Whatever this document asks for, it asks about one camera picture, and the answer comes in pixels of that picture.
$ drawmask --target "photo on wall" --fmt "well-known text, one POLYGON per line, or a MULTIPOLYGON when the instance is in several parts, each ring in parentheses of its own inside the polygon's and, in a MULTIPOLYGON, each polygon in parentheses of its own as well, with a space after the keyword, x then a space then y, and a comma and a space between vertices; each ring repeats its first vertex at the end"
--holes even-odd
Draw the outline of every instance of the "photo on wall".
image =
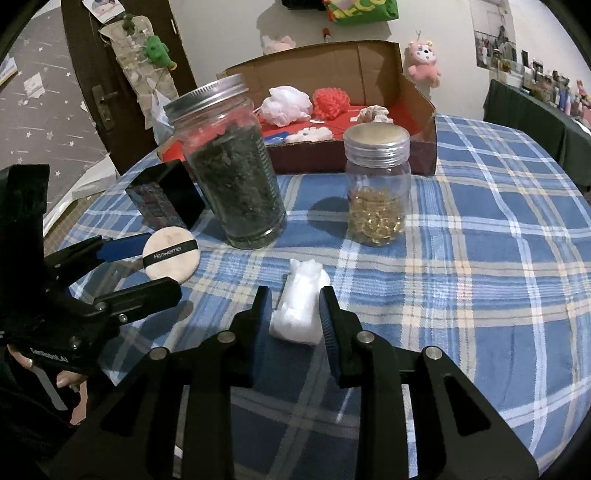
POLYGON ((515 27, 508 0, 470 0, 476 65, 488 69, 495 51, 503 59, 516 61, 515 27))

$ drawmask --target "metal jar lid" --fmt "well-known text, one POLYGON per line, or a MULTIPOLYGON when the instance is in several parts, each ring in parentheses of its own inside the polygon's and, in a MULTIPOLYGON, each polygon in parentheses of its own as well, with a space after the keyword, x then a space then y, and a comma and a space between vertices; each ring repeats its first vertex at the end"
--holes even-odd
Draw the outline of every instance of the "metal jar lid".
POLYGON ((394 124, 358 124, 345 131, 343 141, 347 160, 361 167, 395 167, 410 156, 410 135, 394 124))
POLYGON ((247 92, 241 73, 203 85, 192 92, 185 93, 164 107, 169 123, 176 122, 191 113, 205 110, 216 103, 228 100, 247 92))

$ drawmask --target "plush toy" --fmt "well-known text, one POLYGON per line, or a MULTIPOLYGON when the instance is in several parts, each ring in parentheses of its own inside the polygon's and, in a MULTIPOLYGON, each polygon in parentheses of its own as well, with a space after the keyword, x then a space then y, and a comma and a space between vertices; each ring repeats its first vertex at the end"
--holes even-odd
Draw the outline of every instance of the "plush toy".
POLYGON ((433 44, 428 41, 413 41, 408 44, 408 52, 412 65, 408 68, 410 76, 416 82, 428 80, 431 87, 439 87, 441 72, 436 66, 437 56, 431 49, 433 44))
POLYGON ((278 51, 291 50, 296 47, 294 42, 289 36, 283 37, 281 40, 273 40, 267 35, 262 38, 262 54, 270 55, 271 53, 277 53, 278 51))
POLYGON ((148 61, 157 67, 166 67, 169 70, 174 70, 177 64, 170 60, 168 52, 168 47, 162 43, 157 35, 152 35, 146 39, 144 53, 148 57, 148 61))

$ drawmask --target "figurine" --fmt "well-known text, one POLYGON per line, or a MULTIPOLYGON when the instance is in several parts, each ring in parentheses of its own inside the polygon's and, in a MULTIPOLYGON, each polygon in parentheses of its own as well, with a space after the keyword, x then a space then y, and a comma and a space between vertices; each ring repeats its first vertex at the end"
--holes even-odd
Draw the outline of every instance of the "figurine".
POLYGON ((148 57, 148 61, 157 67, 166 67, 169 70, 174 70, 177 64, 170 60, 168 52, 168 47, 160 41, 157 35, 146 39, 144 53, 148 57))
POLYGON ((581 99, 585 100, 585 102, 589 102, 589 98, 587 97, 587 92, 585 91, 582 80, 577 80, 577 88, 579 89, 579 96, 581 99))
POLYGON ((134 16, 132 14, 126 14, 123 18, 123 24, 121 25, 128 37, 131 37, 135 33, 134 16))

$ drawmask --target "white wall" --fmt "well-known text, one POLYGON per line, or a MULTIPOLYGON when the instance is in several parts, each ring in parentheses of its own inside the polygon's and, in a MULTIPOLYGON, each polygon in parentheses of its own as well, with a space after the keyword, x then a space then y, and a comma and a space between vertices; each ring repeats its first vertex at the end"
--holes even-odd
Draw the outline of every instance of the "white wall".
MULTIPOLYGON (((398 0, 399 20, 356 27, 338 27, 322 12, 289 11, 280 0, 170 0, 170 5, 198 85, 260 56, 262 35, 290 35, 303 46, 322 42, 322 29, 329 27, 333 41, 376 38, 396 41, 403 50, 420 30, 423 40, 433 42, 443 72, 441 86, 431 90, 437 110, 482 119, 489 75, 476 67, 470 0, 398 0)), ((571 79, 582 78, 591 90, 589 69, 552 13, 539 0, 509 0, 509 6, 518 58, 527 50, 530 58, 542 58, 571 79)))
POLYGON ((591 72, 574 42, 552 12, 539 0, 510 0, 518 55, 521 50, 544 62, 544 70, 558 70, 576 89, 581 79, 591 92, 591 72))
POLYGON ((474 30, 495 37, 499 34, 501 25, 505 26, 505 34, 510 41, 515 41, 511 13, 505 13, 503 4, 493 5, 484 0, 470 0, 474 30))

